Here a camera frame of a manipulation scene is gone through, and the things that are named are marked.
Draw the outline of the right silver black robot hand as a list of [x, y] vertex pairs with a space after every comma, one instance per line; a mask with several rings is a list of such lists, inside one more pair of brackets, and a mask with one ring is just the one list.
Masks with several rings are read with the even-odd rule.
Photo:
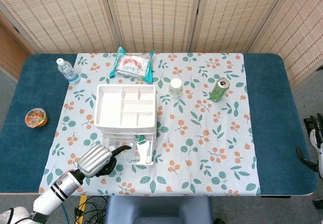
[[318, 161], [314, 163], [306, 159], [300, 147], [296, 147], [296, 154], [303, 165], [318, 173], [322, 179], [322, 114], [317, 113], [316, 117], [310, 116], [310, 118], [305, 118], [304, 123], [310, 143], [317, 151]]

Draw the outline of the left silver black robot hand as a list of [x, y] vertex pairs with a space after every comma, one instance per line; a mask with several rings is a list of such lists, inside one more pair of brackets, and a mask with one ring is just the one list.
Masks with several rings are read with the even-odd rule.
[[77, 168], [87, 178], [109, 175], [117, 164], [116, 156], [131, 149], [131, 146], [124, 145], [110, 151], [103, 145], [96, 145], [78, 160]]

